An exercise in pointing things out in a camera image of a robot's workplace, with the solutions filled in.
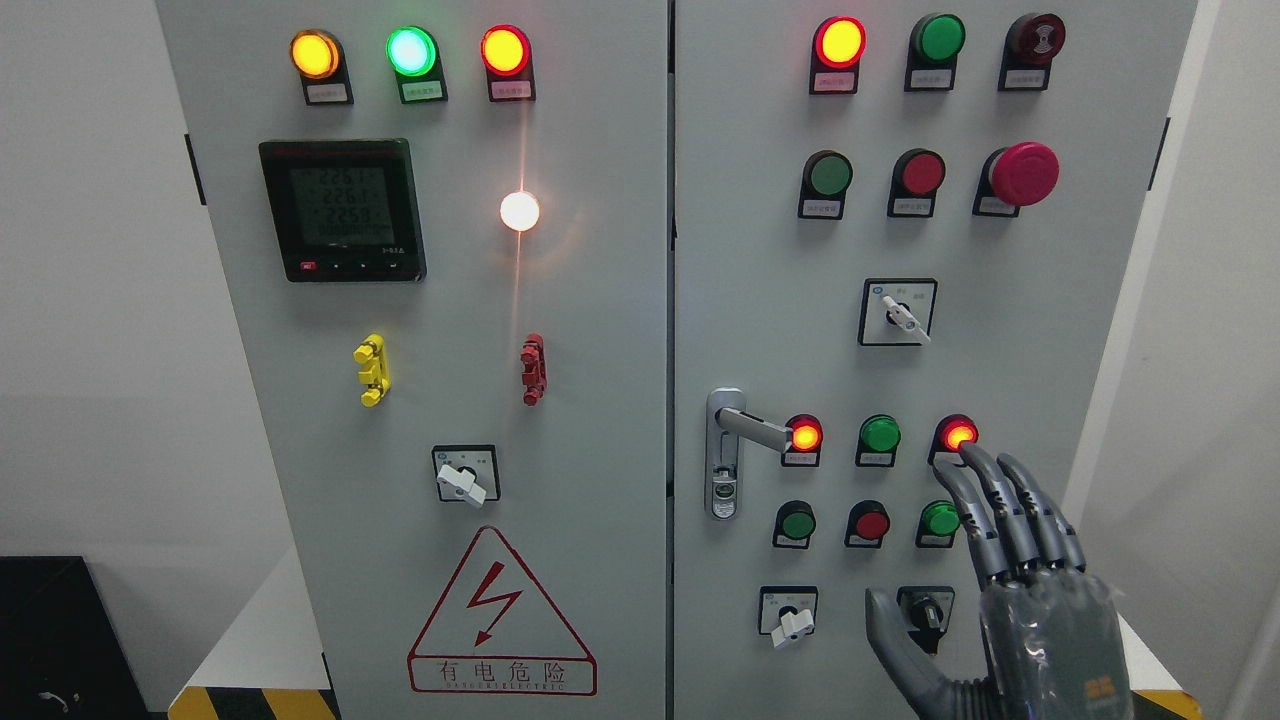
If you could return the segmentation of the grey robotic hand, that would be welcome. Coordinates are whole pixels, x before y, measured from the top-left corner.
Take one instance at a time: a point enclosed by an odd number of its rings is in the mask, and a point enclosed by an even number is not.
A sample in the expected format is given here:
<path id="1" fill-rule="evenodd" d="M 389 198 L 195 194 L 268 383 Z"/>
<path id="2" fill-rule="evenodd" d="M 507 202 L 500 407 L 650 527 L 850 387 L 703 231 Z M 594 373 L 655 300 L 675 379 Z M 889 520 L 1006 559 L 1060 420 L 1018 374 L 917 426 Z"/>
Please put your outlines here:
<path id="1" fill-rule="evenodd" d="M 1015 457 L 961 446 L 980 479 L 938 461 L 980 587 L 989 675 L 946 678 L 908 637 L 884 591 L 865 593 L 867 638 L 922 719 L 1132 719 L 1123 634 L 1110 588 L 1085 570 L 1080 542 L 1056 502 Z"/>

